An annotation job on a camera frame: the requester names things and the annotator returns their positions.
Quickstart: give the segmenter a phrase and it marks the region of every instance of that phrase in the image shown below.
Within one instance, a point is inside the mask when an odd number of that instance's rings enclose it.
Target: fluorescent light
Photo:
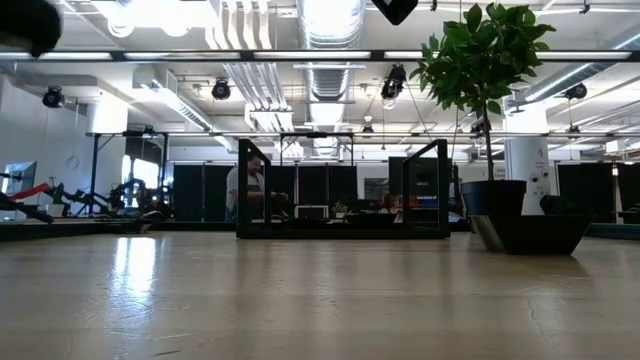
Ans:
[[[304,50],[304,51],[257,51],[254,53],[259,60],[276,59],[369,59],[370,51],[325,51],[325,50]]]
[[[239,52],[229,51],[206,51],[206,52],[125,52],[124,56],[130,60],[141,61],[199,61],[199,60],[219,60],[233,61],[240,60]]]
[[[177,133],[169,133],[169,136],[172,137],[209,137],[209,133],[188,133],[188,132],[177,132]]]
[[[112,60],[108,52],[52,52],[39,60]]]
[[[279,133],[275,133],[275,132],[255,132],[255,133],[250,133],[250,132],[245,132],[245,133],[231,133],[231,132],[222,132],[222,133],[216,133],[216,135],[220,135],[220,136],[231,136],[231,137],[280,137]]]
[[[23,52],[0,52],[0,59],[2,60],[29,60],[32,59],[29,53]]]
[[[625,60],[630,51],[539,51],[540,60],[589,59],[589,60]]]
[[[366,69],[367,66],[363,64],[293,64],[293,68],[296,70],[349,70],[349,69]]]
[[[420,51],[385,51],[385,59],[398,59],[398,60],[420,60],[422,59],[422,52]]]

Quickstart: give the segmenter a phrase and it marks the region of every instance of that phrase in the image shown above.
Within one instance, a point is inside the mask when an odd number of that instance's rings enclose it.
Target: cable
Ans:
[[[416,99],[413,97],[413,91],[411,91],[411,86],[409,86],[409,80],[405,77],[404,81],[407,83],[407,89],[409,89],[409,94],[411,95],[411,100],[413,101],[413,106],[415,106],[416,111],[418,112],[418,116],[420,117],[420,122],[422,126],[424,126],[424,132],[427,133],[429,137],[429,141],[433,141],[431,139],[431,134],[429,134],[429,129],[427,129],[427,125],[424,123],[424,119],[422,118],[422,114],[420,114],[420,109],[418,109],[418,103],[416,103]]]
[[[451,159],[453,160],[453,154],[455,153],[456,150],[456,136],[458,135],[458,115],[460,114],[460,109],[456,107],[456,130],[453,133],[453,146],[451,147]]]

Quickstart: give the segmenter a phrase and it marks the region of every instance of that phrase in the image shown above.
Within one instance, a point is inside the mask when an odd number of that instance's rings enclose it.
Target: white column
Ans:
[[[504,131],[510,133],[546,133],[546,109],[535,103],[510,109],[504,119]],[[523,215],[543,215],[540,199],[551,193],[549,150],[545,137],[513,137],[505,140],[507,179],[527,182]]]

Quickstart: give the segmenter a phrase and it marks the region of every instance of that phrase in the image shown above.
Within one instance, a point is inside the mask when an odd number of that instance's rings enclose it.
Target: computer monitor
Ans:
[[[4,169],[2,192],[11,196],[33,188],[36,162],[8,164]]]

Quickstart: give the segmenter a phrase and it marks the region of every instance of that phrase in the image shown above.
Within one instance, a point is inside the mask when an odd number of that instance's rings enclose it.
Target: white wall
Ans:
[[[67,192],[89,190],[93,138],[85,136],[87,117],[67,109],[51,110],[42,99],[14,87],[0,77],[0,171],[11,163],[37,161],[35,184],[64,183]],[[74,168],[72,156],[77,156]],[[124,139],[113,139],[99,154],[96,191],[106,193],[121,178]],[[51,199],[42,195],[24,201],[44,205]]]

